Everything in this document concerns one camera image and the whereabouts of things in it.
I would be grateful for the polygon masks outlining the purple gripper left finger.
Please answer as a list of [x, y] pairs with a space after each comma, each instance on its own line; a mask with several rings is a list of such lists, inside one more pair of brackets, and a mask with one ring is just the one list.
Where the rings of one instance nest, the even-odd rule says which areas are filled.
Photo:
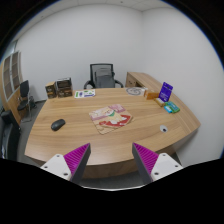
[[41, 168], [65, 180], [79, 184], [90, 154], [91, 146], [87, 143], [65, 155], [54, 155]]

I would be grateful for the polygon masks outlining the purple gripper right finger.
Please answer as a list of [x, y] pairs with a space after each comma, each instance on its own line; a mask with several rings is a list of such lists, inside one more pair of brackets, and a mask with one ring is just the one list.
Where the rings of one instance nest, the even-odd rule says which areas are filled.
[[167, 153], [157, 154], [137, 143], [132, 144], [132, 154], [144, 184], [149, 184], [182, 169]]

